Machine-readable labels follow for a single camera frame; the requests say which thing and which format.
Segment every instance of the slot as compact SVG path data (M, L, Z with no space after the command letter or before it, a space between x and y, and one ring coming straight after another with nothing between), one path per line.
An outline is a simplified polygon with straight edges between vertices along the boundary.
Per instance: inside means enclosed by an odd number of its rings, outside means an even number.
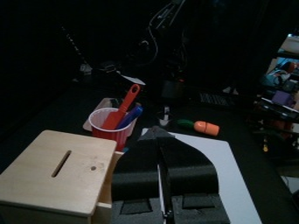
M64 166L70 156L71 156L71 150L67 151L67 153L66 153L64 157L62 158L62 161L60 161L60 163L59 163L59 165L58 165L58 167L56 167L56 169L55 169L55 171L54 171L54 173L51 175L54 178L58 177L58 175L59 175L59 173L62 171L62 167Z

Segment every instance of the wooden box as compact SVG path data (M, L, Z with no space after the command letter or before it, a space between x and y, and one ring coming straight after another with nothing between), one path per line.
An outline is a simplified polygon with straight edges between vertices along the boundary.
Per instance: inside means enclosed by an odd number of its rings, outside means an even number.
M116 142L46 130L0 175L10 224L106 224Z

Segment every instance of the red cup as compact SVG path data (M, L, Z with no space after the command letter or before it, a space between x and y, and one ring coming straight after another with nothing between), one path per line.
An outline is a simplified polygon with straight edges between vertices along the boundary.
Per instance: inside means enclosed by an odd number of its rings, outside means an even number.
M116 151L122 151L126 147L127 137L132 133L134 126L130 123L123 129L102 129L100 127L112 111L118 111L118 108L95 110L88 117L88 122L91 124L92 136L116 141Z

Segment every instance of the dark background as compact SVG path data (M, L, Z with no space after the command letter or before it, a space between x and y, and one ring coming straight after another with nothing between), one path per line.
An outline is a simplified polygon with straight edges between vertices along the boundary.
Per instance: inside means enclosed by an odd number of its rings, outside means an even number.
M0 133L19 122L82 76L83 63L62 26L92 67L124 62L146 37L154 14L170 1L2 0L0 1ZM295 0L186 1L170 31L158 37L159 55L150 66L126 70L146 81L162 79L165 60L185 45L189 65L183 78L197 88L237 86L257 92L287 33L298 21Z

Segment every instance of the red handle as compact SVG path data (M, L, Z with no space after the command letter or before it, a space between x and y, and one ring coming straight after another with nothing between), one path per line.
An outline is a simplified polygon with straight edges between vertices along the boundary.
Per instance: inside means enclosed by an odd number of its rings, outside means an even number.
M118 109L119 111L122 111L124 113L127 112L127 109L128 109L132 101L135 100L139 91L141 91L141 86L138 84L134 84L126 94L126 99Z

